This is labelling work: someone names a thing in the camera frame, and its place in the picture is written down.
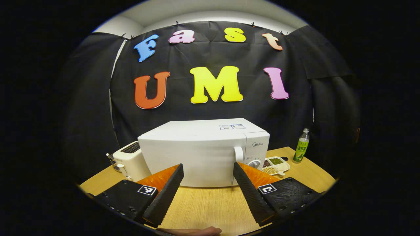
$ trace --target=letter m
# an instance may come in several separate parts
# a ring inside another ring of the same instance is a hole
[[[238,71],[239,69],[235,66],[225,66],[220,70],[216,79],[207,67],[191,69],[190,73],[194,75],[194,96],[191,98],[191,102],[207,102],[208,97],[204,95],[204,88],[206,88],[214,102],[219,98],[222,88],[224,88],[222,95],[224,102],[242,101],[244,97],[239,93],[238,78],[236,76]]]

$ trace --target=plastic bottle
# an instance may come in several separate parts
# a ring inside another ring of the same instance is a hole
[[[306,149],[308,148],[308,144],[309,144],[308,133],[309,133],[309,129],[305,128],[303,130],[303,134],[299,137],[296,151],[293,156],[293,163],[295,164],[299,164],[302,161],[303,155],[305,155]]]

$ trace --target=microwave control panel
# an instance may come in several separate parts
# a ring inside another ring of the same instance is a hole
[[[267,132],[245,133],[247,144],[245,147],[244,164],[261,170],[268,150],[270,135]]]

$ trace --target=wooden table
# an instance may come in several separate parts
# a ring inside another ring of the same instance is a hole
[[[334,178],[303,158],[300,164],[292,162],[294,150],[290,147],[270,150],[266,157],[287,157],[290,169],[279,179],[293,177],[317,192],[328,190]],[[119,181],[123,175],[108,167],[80,185],[80,188],[98,195]],[[160,228],[206,228],[214,226],[222,229],[222,236],[240,235],[258,230],[239,186],[223,188],[193,188],[180,186]]]

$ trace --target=letter f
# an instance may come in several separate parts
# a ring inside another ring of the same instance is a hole
[[[157,39],[159,37],[159,35],[154,34],[150,37],[148,37],[147,39],[141,41],[139,44],[137,44],[134,49],[137,49],[137,51],[140,54],[140,59],[139,62],[142,62],[144,60],[146,60],[146,58],[148,58],[149,56],[153,55],[153,53],[155,53],[154,50],[149,50],[149,48],[154,48],[156,47],[156,41],[154,41],[154,39]]]

